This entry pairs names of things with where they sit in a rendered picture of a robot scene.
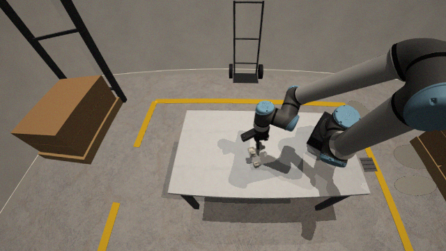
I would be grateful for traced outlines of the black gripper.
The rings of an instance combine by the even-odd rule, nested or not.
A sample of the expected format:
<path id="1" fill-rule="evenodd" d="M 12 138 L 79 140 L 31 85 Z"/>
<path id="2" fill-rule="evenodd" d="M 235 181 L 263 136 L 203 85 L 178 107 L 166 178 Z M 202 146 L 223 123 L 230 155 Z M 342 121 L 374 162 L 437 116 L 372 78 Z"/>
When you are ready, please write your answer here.
<path id="1" fill-rule="evenodd" d="M 268 141 L 267 138 L 269 138 L 269 130 L 270 126 L 267 131 L 265 132 L 259 132 L 260 135 L 257 135 L 254 137 L 254 141 L 256 142 L 256 154 L 259 156 L 259 151 L 263 150 L 265 148 L 264 145 L 260 142 L 261 140 Z M 267 138 L 266 138 L 267 137 Z M 263 139 L 264 138 L 264 139 Z"/>

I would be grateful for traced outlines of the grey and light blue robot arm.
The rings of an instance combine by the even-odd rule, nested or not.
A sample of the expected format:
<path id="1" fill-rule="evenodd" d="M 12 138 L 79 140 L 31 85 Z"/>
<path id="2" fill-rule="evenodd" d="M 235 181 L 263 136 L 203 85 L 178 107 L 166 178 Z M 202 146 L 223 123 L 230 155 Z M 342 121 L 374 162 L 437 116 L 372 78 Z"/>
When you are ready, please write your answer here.
<path id="1" fill-rule="evenodd" d="M 393 79 L 406 83 L 363 118 L 354 107 L 341 105 L 323 120 L 320 160 L 345 167 L 357 151 L 411 130 L 446 130 L 446 41 L 413 38 L 315 82 L 290 86 L 281 109 L 267 100 L 259 102 L 254 128 L 241 134 L 241 139 L 246 142 L 267 131 L 269 125 L 291 132 L 301 105 Z"/>

